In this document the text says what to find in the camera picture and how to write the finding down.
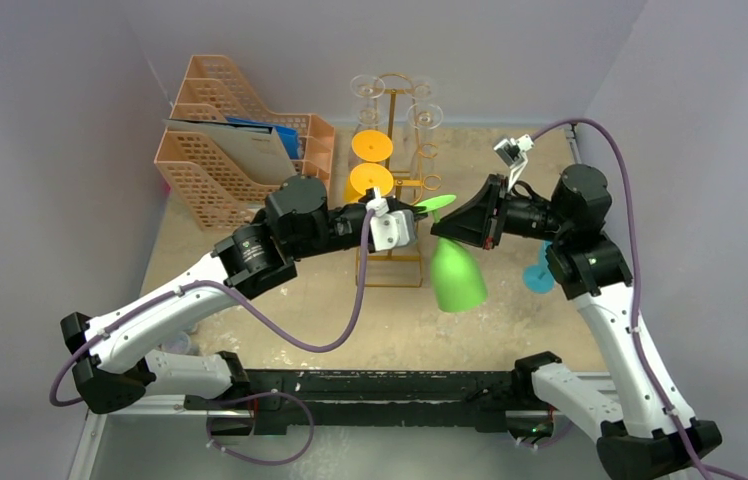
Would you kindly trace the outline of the yellow plastic goblet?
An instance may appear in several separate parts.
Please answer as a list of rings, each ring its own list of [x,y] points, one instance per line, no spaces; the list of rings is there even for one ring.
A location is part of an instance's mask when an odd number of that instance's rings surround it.
[[[363,164],[383,164],[393,152],[394,145],[387,134],[375,129],[359,130],[350,140],[348,171]]]
[[[388,195],[394,188],[392,173],[379,163],[365,162],[355,166],[349,173],[343,200],[354,203],[362,198],[368,189],[376,187],[380,194]]]

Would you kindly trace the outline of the green plastic goblet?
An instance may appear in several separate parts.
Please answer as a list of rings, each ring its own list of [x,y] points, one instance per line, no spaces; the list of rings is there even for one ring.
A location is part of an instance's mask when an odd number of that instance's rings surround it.
[[[488,298],[478,262],[454,240],[436,237],[430,259],[430,281],[437,307],[445,313],[467,312]]]

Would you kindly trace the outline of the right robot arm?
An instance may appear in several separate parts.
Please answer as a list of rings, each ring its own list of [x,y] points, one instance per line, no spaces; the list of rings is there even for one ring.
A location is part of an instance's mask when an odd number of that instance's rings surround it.
[[[566,167],[549,198],[492,174],[431,232],[485,250],[505,234],[546,242],[550,274],[588,325],[617,396],[606,397],[543,352],[516,361],[513,397],[569,418],[594,441],[609,477],[658,479],[699,466],[722,436],[697,417],[661,361],[634,303],[633,274],[604,230],[611,204],[605,176],[590,166]]]

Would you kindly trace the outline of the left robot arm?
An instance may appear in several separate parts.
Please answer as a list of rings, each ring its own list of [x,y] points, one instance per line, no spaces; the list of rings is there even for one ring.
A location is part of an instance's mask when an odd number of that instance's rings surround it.
[[[292,176],[250,222],[179,276],[110,313],[63,318],[71,357],[59,376],[71,377],[78,401],[97,414],[176,394],[237,408],[247,399],[248,382],[234,355],[171,354],[161,344],[223,310],[251,310],[256,297],[295,278],[299,260],[353,248],[367,258],[412,245],[426,215],[374,188],[333,209],[320,180]]]

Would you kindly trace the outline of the blue plastic goblet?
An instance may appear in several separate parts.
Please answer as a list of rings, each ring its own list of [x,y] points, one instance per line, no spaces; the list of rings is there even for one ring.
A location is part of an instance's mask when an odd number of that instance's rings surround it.
[[[533,293],[550,293],[555,285],[555,280],[549,269],[546,258],[546,250],[551,245],[549,241],[543,241],[537,255],[535,264],[528,266],[522,275],[525,286]]]

